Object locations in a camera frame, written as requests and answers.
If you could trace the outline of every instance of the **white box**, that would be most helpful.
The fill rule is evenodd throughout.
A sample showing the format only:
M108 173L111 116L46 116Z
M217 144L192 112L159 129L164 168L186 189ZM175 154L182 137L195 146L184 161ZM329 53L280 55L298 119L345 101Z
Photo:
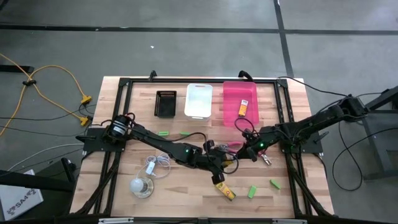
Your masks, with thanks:
M211 116L213 87L191 83L187 87L184 113L192 121L208 121Z

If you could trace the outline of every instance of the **pink plastic bin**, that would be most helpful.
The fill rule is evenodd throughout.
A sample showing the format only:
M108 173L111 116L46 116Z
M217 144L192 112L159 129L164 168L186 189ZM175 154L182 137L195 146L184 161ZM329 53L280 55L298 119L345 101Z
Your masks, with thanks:
M224 82L223 83L223 119L224 125L232 127L236 118L239 117L239 107L242 100L247 100L248 108L245 118L250 120L253 125L259 123L259 106L257 102L257 86L253 82ZM249 128L251 125L244 120L237 122L239 128Z

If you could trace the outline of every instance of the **concrete floor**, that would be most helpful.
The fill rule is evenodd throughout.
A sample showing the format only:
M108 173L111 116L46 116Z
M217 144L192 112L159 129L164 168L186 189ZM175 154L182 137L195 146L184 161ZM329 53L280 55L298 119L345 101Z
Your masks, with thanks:
M394 0L280 0L286 29L398 30L398 2ZM0 23L30 25L118 27L209 27L277 29L272 0L41 0L10 1L0 11ZM397 85L396 35L287 35L295 77L322 90L358 95ZM71 70L94 101L105 75L236 76L240 70L254 77L286 75L279 34L168 33L168 32L49 32L0 30L0 52L19 64L36 68L56 64ZM0 116L14 111L24 75L2 73ZM42 92L67 108L77 110L80 94L73 80L55 69L37 75ZM313 113L337 96L307 89ZM372 96L364 96L364 102ZM51 118L64 112L42 100L33 88L25 94L18 117ZM82 131L71 117L55 121L13 121L13 128L74 134ZM337 126L323 139L328 173L343 150ZM347 144L366 134L357 124L342 124ZM50 146L78 142L73 137L42 136L7 130L0 138L0 169ZM42 154L25 165L67 151ZM376 164L364 141L353 149L364 173ZM80 152L67 156L79 164ZM348 155L335 170L338 181L354 187L358 170ZM48 164L34 167L41 170ZM335 213L341 217L397 222L397 179L365 182L355 192L328 179Z

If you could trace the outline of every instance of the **green block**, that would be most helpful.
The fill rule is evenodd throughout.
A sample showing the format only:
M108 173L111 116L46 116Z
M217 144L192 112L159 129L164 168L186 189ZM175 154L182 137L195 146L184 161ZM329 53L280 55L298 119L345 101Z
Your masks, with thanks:
M257 187L252 185L250 190L249 190L248 197L249 198L253 198L254 194L256 193L256 190L257 190Z
M280 190L280 185L276 182L276 181L274 181L274 180L269 180L269 182L271 182L271 184L274 186L274 187L276 187L276 188L278 188L279 190Z
M159 136L168 136L168 135L169 135L169 132L168 132L168 131L159 131L159 132L157 133L157 135L159 135Z

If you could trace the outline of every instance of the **yellow extension cord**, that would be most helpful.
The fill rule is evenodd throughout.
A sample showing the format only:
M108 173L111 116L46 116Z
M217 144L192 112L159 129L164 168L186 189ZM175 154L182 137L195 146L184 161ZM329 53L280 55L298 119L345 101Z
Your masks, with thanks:
M75 76L74 76L71 72L69 72L66 68L63 68L63 67L58 66L58 65L46 65L46 66L43 66L43 67L41 67L41 68L35 70L34 72L32 72L32 74L28 75L17 63L15 63L14 61L12 61L12 60L9 59L8 57L4 56L2 53L0 53L0 56L2 56L3 58L5 58L5 59L8 60L9 62L13 63L16 67L18 67L18 68L28 77L27 81L32 80L32 77L33 77L38 71L43 70L43 69L45 69L45 68L53 67L53 68L62 69L62 70L64 70L65 72L67 72L70 76L72 76L72 78L74 79L74 81L75 81L75 83L76 83L76 85L77 85L77 88L79 89L79 91L80 91L80 93L81 93L81 95L82 95L82 97L83 97L83 99L81 100L81 103L84 103L84 104L85 104L85 103L88 103L88 102L91 101L91 96L87 96L87 95L85 95L85 94L83 93L83 90L81 89L81 87L80 87L79 83L77 82L77 79L75 78ZM71 111L67 110L67 109L64 108L63 106L59 105L58 103L56 103L56 102L54 102L54 101L48 99L46 96L44 96L44 95L40 92L40 90L39 90L39 88L37 87L36 84L33 84L33 86L35 87L37 93L38 93L43 99L47 100L48 102L52 103L53 105L58 106L59 108L61 108L61 109L63 109L64 111L66 111L67 113L72 114L73 116L75 116L76 118L78 118L78 119L80 120L80 122L81 122L80 124L81 124L82 126L84 126L84 125L87 123L88 118L85 118L85 117L82 117L82 116L78 116L78 115L76 115L75 113L72 113ZM19 107L21 106L22 98L24 97L25 90L26 90L26 86L24 85L24 87L22 88L22 91L21 91L21 95L19 96L19 101L18 101L18 104L17 104L17 108L15 109L14 113L12 114L11 119L8 120L8 122L6 123L6 125L4 126L4 128L2 129L2 131L0 132L0 136L3 135L3 133L5 132L5 130L7 129L7 127L9 126L10 122L12 121L12 119L13 119L13 118L15 117L15 115L17 114L17 112L18 112L18 110L19 110Z

